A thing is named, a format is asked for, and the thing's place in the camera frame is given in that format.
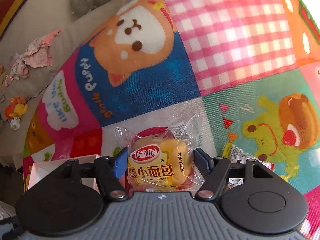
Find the small bread yellow packet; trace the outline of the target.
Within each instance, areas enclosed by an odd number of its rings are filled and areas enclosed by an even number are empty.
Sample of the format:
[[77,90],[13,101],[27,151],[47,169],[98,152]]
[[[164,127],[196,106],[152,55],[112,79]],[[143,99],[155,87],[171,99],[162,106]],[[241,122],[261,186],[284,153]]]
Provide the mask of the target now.
[[140,134],[117,127],[116,139],[127,148],[126,187],[129,193],[195,193],[204,182],[194,157],[200,127],[198,114]]

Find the pink cardboard box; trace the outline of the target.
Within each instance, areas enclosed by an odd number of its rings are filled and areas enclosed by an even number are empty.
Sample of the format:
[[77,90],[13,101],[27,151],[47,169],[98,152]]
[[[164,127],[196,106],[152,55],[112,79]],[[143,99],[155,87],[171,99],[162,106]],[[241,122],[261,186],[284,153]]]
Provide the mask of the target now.
[[67,186],[83,186],[99,191],[95,179],[94,161],[99,155],[34,163],[29,176],[28,189],[39,183],[40,189],[57,189]]

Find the silver snack wrapper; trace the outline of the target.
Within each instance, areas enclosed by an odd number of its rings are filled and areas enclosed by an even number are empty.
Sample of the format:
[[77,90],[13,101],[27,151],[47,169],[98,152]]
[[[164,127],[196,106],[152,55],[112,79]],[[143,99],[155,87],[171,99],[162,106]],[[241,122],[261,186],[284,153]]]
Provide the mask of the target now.
[[231,161],[231,163],[233,163],[233,164],[235,164],[235,163],[244,164],[246,162],[246,160],[254,159],[254,160],[261,162],[269,170],[273,171],[273,169],[274,169],[274,164],[264,163],[263,161],[260,161],[258,158],[245,152],[244,150],[242,150],[241,148],[238,148],[237,146],[233,145],[230,142],[225,144],[221,155],[224,158],[229,159]]

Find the orange yellow plush toy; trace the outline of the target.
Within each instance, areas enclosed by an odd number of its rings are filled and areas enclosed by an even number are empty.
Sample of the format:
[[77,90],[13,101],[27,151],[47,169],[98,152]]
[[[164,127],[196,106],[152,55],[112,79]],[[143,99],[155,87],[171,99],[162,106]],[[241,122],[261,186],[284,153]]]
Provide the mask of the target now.
[[27,110],[28,105],[25,99],[21,96],[16,96],[10,99],[10,105],[5,109],[5,116],[9,120],[16,117],[21,118]]

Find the colourful cartoon play mat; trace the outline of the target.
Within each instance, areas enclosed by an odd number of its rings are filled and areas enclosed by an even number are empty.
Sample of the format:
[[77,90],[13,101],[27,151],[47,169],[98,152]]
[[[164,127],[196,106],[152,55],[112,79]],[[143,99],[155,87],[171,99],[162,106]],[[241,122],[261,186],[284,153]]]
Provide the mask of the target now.
[[115,130],[235,145],[305,195],[319,239],[319,0],[131,0],[100,7],[52,45],[56,73],[35,111],[35,163],[114,155]]

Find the pink crumpled cloth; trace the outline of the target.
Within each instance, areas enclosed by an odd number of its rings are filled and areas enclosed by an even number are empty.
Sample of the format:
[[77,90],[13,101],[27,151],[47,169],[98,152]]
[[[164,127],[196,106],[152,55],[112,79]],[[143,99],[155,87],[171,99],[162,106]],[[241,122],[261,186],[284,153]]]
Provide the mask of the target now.
[[61,30],[55,30],[48,35],[41,36],[31,42],[24,53],[15,53],[9,61],[9,71],[4,71],[1,64],[1,86],[8,87],[14,80],[29,77],[29,68],[42,68],[53,65],[49,48],[53,39],[60,35]]

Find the framed picture on wall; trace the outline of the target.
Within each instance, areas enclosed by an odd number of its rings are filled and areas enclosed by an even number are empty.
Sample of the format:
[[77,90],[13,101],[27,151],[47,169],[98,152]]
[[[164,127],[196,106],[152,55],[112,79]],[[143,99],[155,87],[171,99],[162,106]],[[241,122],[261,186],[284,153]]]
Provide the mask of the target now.
[[1,0],[1,39],[27,0]]

